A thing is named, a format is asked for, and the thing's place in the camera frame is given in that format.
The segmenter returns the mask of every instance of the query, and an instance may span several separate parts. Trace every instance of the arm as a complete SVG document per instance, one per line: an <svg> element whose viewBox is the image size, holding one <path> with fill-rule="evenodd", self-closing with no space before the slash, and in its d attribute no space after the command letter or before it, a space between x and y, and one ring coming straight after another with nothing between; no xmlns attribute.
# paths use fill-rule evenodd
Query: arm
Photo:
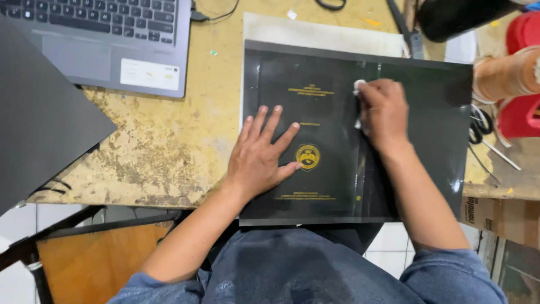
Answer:
<svg viewBox="0 0 540 304"><path fill-rule="evenodd" d="M470 249L450 207L407 137L408 106L401 83L380 79L359 84L362 126L381 155L411 240L419 247Z"/></svg>
<svg viewBox="0 0 540 304"><path fill-rule="evenodd" d="M266 106L260 107L255 119L246 118L220 188L159 244L142 272L164 282L189 280L245 204L300 168L297 162L278 167L279 156L300 129L298 123L270 144L282 110L280 105L274 108L262 132Z"/></svg>

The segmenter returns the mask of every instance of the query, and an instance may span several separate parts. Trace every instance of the left hand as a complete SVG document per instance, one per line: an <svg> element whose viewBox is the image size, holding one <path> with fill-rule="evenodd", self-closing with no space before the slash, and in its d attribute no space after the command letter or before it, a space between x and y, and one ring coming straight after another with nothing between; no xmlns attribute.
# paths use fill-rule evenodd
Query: left hand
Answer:
<svg viewBox="0 0 540 304"><path fill-rule="evenodd" d="M232 187L239 191L243 204L275 187L301 167L298 162L278 167L279 157L300 130L300 125L295 122L274 144L270 143L282 111L282 106L274 107L262 132L267 106L259 108L255 120L248 116L244 121L231 153L227 177L222 184L222 187Z"/></svg>

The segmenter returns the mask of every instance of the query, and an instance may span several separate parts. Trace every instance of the person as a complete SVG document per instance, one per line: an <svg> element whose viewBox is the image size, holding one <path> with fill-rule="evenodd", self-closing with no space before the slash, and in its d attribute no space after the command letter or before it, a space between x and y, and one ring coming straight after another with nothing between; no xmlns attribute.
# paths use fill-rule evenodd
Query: person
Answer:
<svg viewBox="0 0 540 304"><path fill-rule="evenodd" d="M261 130L268 112L262 106L246 118L219 189L163 239L109 303L506 303L408 140L401 84L380 79L358 84L358 91L361 122L416 250L399 280L362 257L366 246L355 250L303 226L238 230L211 271L200 269L244 205L300 168L296 162L278 167L300 125L271 144L283 108L276 106Z"/></svg>

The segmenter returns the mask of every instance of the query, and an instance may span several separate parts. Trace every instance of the laptop keyboard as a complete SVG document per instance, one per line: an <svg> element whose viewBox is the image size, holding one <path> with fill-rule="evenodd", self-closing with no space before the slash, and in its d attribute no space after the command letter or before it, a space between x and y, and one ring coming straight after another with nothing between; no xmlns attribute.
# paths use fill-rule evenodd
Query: laptop keyboard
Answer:
<svg viewBox="0 0 540 304"><path fill-rule="evenodd" d="M175 10L175 0L0 0L11 18L169 44Z"/></svg>

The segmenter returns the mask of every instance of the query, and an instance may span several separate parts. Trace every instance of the cardboard box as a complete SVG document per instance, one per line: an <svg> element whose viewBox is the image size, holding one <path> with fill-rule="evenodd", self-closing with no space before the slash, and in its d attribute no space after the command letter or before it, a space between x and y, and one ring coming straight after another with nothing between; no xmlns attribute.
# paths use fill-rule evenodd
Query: cardboard box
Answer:
<svg viewBox="0 0 540 304"><path fill-rule="evenodd" d="M461 222L540 249L540 202L464 197Z"/></svg>

